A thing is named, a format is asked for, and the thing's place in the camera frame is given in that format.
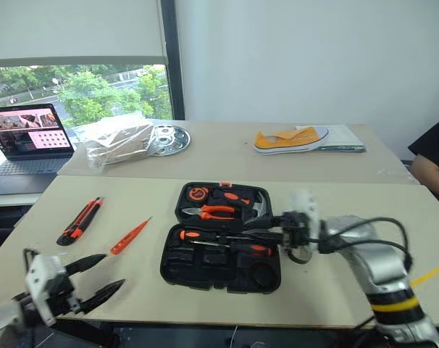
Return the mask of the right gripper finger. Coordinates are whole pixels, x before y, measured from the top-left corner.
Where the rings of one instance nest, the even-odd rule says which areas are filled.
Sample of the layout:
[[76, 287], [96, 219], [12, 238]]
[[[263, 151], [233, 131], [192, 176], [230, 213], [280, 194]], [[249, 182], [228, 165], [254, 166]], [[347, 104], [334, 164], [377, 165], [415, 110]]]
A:
[[274, 227], [280, 227], [282, 216], [262, 216], [246, 221], [243, 224], [242, 231], [268, 231]]
[[282, 245], [284, 241], [284, 235], [282, 233], [244, 232], [241, 234], [241, 236], [253, 239], [254, 241], [266, 242], [268, 244], [276, 245]]

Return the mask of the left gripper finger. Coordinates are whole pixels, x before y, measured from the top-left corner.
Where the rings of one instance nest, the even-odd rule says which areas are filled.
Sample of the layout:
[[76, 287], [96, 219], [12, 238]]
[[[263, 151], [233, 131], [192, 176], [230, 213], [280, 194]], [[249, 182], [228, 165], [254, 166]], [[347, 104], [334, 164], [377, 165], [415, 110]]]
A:
[[90, 299], [80, 303], [80, 311], [87, 314], [110, 299], [125, 283], [125, 279], [114, 281], [99, 289]]
[[97, 265], [106, 257], [106, 254], [93, 254], [66, 265], [64, 268], [67, 275], [74, 275], [76, 273], [82, 273], [93, 266]]

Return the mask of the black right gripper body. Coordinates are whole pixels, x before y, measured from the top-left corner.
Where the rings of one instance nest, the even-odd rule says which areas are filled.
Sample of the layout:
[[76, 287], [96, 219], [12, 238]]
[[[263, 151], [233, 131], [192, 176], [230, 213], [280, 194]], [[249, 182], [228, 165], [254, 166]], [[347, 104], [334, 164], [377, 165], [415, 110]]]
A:
[[310, 219], [302, 212], [284, 212], [280, 216], [282, 231], [281, 247], [288, 258], [299, 265], [305, 265], [312, 258], [312, 251], [302, 251], [301, 256], [296, 256], [294, 250], [309, 245]]

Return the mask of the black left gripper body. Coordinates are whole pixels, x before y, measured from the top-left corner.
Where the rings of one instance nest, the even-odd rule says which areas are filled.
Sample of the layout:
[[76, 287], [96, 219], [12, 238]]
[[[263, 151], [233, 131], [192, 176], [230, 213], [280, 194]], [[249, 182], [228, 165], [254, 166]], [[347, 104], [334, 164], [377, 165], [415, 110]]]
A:
[[46, 283], [47, 305], [54, 317], [82, 311], [81, 301], [75, 296], [75, 287], [67, 273], [57, 275]]

